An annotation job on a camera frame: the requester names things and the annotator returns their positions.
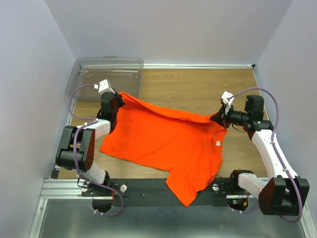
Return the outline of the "orange t shirt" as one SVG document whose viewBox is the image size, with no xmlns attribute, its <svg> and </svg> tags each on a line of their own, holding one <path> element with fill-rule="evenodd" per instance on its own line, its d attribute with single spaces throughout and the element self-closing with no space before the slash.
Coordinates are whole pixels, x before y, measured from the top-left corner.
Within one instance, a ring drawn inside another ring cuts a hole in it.
<svg viewBox="0 0 317 238">
<path fill-rule="evenodd" d="M 209 116 L 159 107 L 122 93 L 115 130 L 100 151 L 168 171 L 166 184 L 184 206 L 217 175 L 226 129 Z"/>
</svg>

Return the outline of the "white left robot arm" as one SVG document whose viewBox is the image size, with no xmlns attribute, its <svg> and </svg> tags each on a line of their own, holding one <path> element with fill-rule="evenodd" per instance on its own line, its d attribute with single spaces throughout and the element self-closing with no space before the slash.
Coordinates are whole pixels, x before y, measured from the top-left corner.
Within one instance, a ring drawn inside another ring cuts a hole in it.
<svg viewBox="0 0 317 238">
<path fill-rule="evenodd" d="M 124 105 L 116 91 L 102 93 L 97 118 L 81 126 L 65 126 L 57 149 L 56 165 L 76 171 L 86 183 L 93 185 L 93 191 L 99 196 L 116 192 L 110 187 L 108 172 L 94 162 L 95 141 L 114 131 L 117 114 Z"/>
</svg>

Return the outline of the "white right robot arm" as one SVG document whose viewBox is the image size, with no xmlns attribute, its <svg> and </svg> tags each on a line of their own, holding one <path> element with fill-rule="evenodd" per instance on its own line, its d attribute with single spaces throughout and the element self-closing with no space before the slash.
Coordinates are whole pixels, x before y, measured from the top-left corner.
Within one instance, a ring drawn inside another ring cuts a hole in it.
<svg viewBox="0 0 317 238">
<path fill-rule="evenodd" d="M 274 126 L 264 119 L 264 99 L 258 95 L 246 97 L 244 111 L 233 107 L 234 95 L 225 91 L 221 98 L 221 108 L 211 116 L 211 121 L 224 128 L 241 126 L 256 146 L 264 163 L 268 181 L 258 178 L 248 170 L 234 170 L 228 181 L 228 189 L 233 194 L 243 190 L 258 200 L 264 215 L 275 215 L 289 223 L 301 219 L 304 204 L 310 189 L 307 179 L 301 178 L 292 169 L 283 154 Z"/>
</svg>

